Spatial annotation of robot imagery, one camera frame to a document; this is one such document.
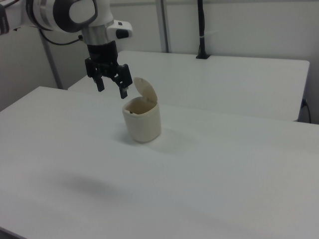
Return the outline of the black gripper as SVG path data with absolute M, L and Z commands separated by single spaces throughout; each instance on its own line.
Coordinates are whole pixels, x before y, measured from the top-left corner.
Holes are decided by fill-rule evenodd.
M 105 89 L 102 76 L 114 79 L 118 85 L 121 99 L 128 96 L 128 87 L 132 77 L 127 64 L 119 65 L 116 42 L 113 40 L 103 45 L 87 45 L 89 58 L 85 60 L 88 77 L 95 82 L 99 92 Z

